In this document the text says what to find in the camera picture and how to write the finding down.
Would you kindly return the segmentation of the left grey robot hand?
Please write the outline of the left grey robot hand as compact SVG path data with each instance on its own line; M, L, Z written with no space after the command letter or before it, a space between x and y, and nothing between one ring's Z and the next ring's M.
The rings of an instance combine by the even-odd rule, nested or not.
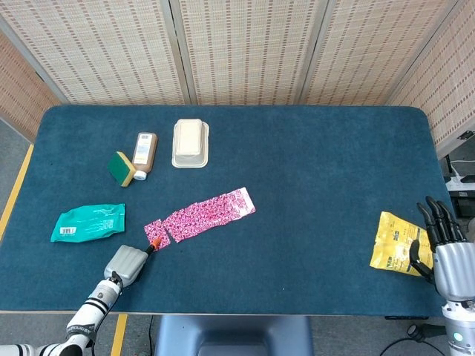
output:
M118 282L123 288L133 284L160 243L160 238L153 240L145 250L121 245L105 267L104 278Z

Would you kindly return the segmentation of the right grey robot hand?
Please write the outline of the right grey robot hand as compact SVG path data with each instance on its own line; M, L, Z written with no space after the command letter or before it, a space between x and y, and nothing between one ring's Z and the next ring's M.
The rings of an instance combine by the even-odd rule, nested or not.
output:
M433 266L419 258L420 242L410 245L409 261L439 295L451 302L475 301L475 243L469 241L451 210L427 196L417 208L424 218Z

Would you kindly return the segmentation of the pink patterned packet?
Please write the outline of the pink patterned packet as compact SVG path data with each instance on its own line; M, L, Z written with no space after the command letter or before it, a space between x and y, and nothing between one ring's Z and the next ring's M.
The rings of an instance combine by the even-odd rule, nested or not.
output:
M161 220L155 220L145 225L144 231L155 250L163 249L171 244L166 227Z

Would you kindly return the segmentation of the row of pink patterned packets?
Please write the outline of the row of pink patterned packets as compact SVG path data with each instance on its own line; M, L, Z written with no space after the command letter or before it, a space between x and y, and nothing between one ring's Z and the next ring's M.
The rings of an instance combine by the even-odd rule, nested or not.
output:
M176 243L180 243L252 213L255 213L255 206L246 188L242 187L175 211L163 221L163 227Z

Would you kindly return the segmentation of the green plastic package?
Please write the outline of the green plastic package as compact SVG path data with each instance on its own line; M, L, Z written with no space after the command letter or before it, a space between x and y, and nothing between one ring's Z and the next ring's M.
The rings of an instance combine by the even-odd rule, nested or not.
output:
M125 231L125 204L83 205L59 215L52 243L83 243Z

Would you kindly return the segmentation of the yellow plastic package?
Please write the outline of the yellow plastic package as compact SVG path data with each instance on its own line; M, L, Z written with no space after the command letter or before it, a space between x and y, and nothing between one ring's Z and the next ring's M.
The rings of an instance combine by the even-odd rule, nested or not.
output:
M420 277L420 273L410 265L409 252L414 240L419 241L420 260L432 268L433 258L426 230L390 212L381 212L370 267Z

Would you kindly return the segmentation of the white power strip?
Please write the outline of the white power strip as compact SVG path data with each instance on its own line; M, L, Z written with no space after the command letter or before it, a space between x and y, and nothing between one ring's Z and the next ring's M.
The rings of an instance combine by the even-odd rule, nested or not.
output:
M475 174L464 177L444 177L446 188L449 192L454 191L475 191Z

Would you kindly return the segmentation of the green and yellow sponge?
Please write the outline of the green and yellow sponge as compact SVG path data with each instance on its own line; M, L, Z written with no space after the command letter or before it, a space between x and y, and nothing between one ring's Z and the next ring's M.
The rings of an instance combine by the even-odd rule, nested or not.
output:
M113 153L108 161L107 169L111 176L123 188L129 186L137 171L127 156L121 151Z

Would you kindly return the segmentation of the brown bottle with white cap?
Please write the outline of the brown bottle with white cap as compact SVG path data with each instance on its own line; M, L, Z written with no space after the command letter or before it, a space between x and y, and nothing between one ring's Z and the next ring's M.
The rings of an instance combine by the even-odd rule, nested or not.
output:
M157 149L158 136L155 133L138 133L132 165L136 172L133 175L135 180L146 180L154 164L154 157Z

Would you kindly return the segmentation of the blue table base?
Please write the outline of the blue table base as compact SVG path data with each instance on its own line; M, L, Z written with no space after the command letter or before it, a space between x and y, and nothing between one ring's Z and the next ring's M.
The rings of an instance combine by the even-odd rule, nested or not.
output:
M314 356L300 315L165 315L155 356Z

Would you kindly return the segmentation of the beige plastic container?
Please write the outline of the beige plastic container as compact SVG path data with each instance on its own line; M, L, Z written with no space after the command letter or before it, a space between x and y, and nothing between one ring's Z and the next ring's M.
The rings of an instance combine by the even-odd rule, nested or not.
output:
M203 168L208 157L208 124L201 119L179 119L174 125L172 165L175 168Z

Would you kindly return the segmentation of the woven bamboo screen panel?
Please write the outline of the woven bamboo screen panel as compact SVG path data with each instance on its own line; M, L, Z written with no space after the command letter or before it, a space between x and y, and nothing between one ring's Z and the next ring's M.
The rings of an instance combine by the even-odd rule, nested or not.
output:
M439 158L475 132L475 0L456 0L387 103L424 111Z
M62 103L197 101L179 0L0 0L0 31Z
M166 0L194 105L294 105L331 0Z
M60 104L23 55L0 32L0 117L33 142L45 112Z
M299 103L388 103L458 2L324 0Z

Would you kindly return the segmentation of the dark blue felt table cover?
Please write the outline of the dark blue felt table cover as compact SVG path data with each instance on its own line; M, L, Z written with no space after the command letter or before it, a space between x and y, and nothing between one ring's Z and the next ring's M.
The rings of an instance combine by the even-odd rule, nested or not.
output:
M203 168L171 163L174 125L209 126ZM146 180L121 187L140 132L158 136ZM0 242L0 311L77 310L144 226L245 187L255 213L153 253L115 309L176 314L437 316L421 277L370 267L380 213L423 225L417 203L448 201L425 114L411 107L92 106L48 110ZM61 213L125 204L125 231L52 243Z

